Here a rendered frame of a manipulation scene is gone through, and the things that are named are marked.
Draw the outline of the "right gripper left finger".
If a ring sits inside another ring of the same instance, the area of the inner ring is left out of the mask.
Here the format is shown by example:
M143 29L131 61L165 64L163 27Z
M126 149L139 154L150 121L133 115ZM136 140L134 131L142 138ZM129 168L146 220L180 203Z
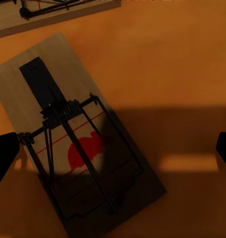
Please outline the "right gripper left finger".
M19 151L19 139L15 132L0 135L0 181Z

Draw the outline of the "mousetrap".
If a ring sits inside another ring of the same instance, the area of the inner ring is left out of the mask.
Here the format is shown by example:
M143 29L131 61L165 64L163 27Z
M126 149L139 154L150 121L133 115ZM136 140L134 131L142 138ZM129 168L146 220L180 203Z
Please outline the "mousetrap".
M0 0L0 38L121 7L121 0Z
M0 103L69 238L168 192L61 31L0 64Z

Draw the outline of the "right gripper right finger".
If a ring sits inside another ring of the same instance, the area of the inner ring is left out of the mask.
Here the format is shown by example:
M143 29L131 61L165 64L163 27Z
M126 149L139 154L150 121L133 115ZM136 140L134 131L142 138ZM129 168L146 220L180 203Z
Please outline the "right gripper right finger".
M216 149L226 163L226 132L222 131L219 134Z

